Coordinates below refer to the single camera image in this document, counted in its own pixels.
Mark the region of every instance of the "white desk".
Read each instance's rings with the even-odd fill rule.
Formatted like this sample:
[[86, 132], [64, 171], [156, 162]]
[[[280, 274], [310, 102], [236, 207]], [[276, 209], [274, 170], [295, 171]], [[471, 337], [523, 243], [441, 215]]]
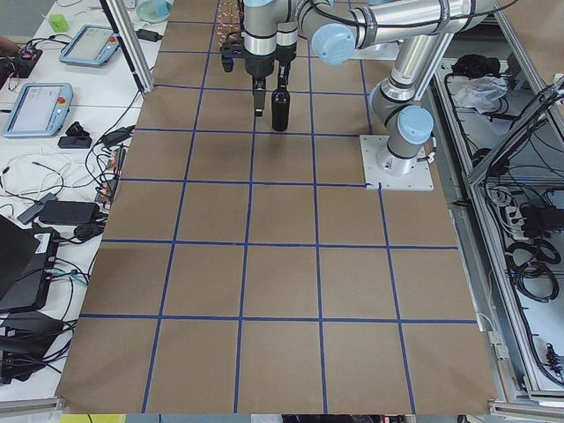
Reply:
[[[70, 24], [69, 35], [73, 35], [86, 23], [103, 25], [108, 23], [101, 10], [87, 10], [85, 2], [63, 9], [55, 4], [50, 13], [63, 13], [65, 15]], [[136, 18], [134, 11], [131, 13], [131, 16]], [[136, 28], [141, 26], [142, 24], [137, 21]], [[163, 33], [165, 26], [166, 23], [162, 23], [148, 26], [148, 29]], [[45, 37], [52, 33], [53, 31], [48, 22], [44, 21], [35, 37]], [[152, 66], [159, 49], [159, 43], [141, 42], [147, 61]], [[12, 192], [39, 188], [47, 171], [33, 165], [32, 161], [46, 164], [57, 170], [62, 168], [65, 163], [70, 163], [70, 167], [63, 174], [65, 185], [73, 183], [80, 185], [89, 181], [91, 178], [85, 177], [85, 156], [87, 150], [60, 150], [56, 146], [59, 136], [63, 135], [64, 131], [74, 121], [79, 121], [85, 130], [91, 133], [91, 137], [94, 140], [98, 139], [125, 111], [125, 108], [131, 103], [137, 92], [137, 87], [133, 77], [130, 75], [122, 51], [118, 51], [107, 66], [101, 69], [94, 69], [60, 63], [58, 61], [60, 48], [59, 45], [54, 43], [42, 43], [41, 49], [44, 50], [43, 57], [33, 70], [32, 77], [20, 80], [19, 86], [22, 86], [25, 82], [69, 82], [73, 86], [75, 96], [63, 130], [55, 137], [8, 139], [0, 136], [0, 168], [4, 169], [8, 163], [11, 164], [11, 170], [4, 175], [3, 182], [9, 186], [9, 190]], [[0, 108], [10, 108], [16, 100], [17, 94], [18, 90], [12, 93], [8, 91], [7, 84], [4, 85], [4, 88], [0, 91]], [[135, 124], [142, 101], [143, 99], [139, 96], [137, 102], [116, 128]], [[0, 114], [0, 128], [4, 127], [7, 118], [7, 114]], [[95, 158], [92, 155], [88, 163], [91, 169], [97, 168]], [[95, 184], [91, 183], [80, 189], [66, 188], [58, 194], [58, 197], [60, 200], [93, 201], [96, 194], [94, 187]], [[4, 204], [12, 204], [14, 218], [30, 205], [17, 198], [0, 197], [0, 206]], [[11, 207], [4, 207], [0, 210], [0, 213], [4, 216], [10, 216]], [[62, 236], [66, 237], [71, 236], [74, 226], [54, 226], [54, 228]], [[83, 271], [87, 271], [99, 246], [100, 237], [90, 240], [83, 245], [62, 244], [59, 246], [57, 257], [71, 261]], [[57, 263], [56, 267], [71, 269], [69, 265], [64, 263]], [[78, 317], [85, 290], [85, 286], [78, 282], [74, 283], [74, 293], [65, 320], [68, 321]], [[49, 288], [47, 304], [40, 311], [45, 315], [61, 318], [69, 304], [70, 294], [71, 283], [67, 278], [53, 281]], [[61, 348], [67, 342], [69, 336], [69, 334], [60, 336], [50, 351], [56, 351]], [[58, 369], [63, 369], [63, 366], [64, 360], [54, 363], [54, 367]], [[0, 385], [0, 401], [52, 397], [55, 395], [59, 380], [60, 375], [57, 372], [45, 367], [33, 373], [26, 382], [14, 380], [9, 385]]]

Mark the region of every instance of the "person's arm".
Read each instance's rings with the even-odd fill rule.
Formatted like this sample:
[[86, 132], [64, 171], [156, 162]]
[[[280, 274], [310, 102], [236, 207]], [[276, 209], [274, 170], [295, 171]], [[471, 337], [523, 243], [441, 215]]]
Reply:
[[10, 55], [16, 55], [19, 52], [19, 47], [14, 41], [0, 35], [0, 50]]

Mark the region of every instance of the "robotic arm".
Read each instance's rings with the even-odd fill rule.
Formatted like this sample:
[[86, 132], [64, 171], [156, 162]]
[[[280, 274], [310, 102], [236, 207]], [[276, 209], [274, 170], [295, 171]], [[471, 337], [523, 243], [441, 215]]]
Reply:
[[355, 49], [405, 40], [390, 75], [370, 93], [371, 108], [390, 132], [381, 166], [391, 174], [404, 174], [433, 129], [431, 115], [412, 102], [415, 85], [441, 42], [439, 34], [474, 27], [495, 1], [392, 0], [349, 11], [335, 11], [332, 5], [332, 0], [244, 0], [242, 39], [222, 47], [224, 67], [229, 71], [232, 58], [245, 59], [253, 80], [255, 115], [260, 116], [275, 59], [280, 61], [278, 88], [281, 81], [287, 82], [298, 29], [329, 65], [341, 64]]

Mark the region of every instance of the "blue and white tablet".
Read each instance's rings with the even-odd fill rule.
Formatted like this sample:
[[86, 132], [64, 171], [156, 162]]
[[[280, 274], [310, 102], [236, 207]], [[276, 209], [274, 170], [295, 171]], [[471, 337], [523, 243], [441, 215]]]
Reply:
[[99, 68], [119, 47], [109, 26], [84, 25], [72, 41], [63, 48], [59, 60], [77, 66]]
[[63, 127], [71, 100], [71, 84], [24, 84], [3, 135], [7, 138], [54, 136]]

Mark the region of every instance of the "yellow object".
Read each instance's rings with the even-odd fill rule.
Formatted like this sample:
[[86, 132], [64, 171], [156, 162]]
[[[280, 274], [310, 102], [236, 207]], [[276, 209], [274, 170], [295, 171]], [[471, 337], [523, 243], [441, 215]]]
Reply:
[[[93, 423], [125, 423], [125, 414], [90, 414]], [[59, 423], [90, 423], [88, 414], [63, 414]]]
[[49, 24], [56, 33], [64, 33], [69, 30], [67, 19], [60, 13], [49, 15]]

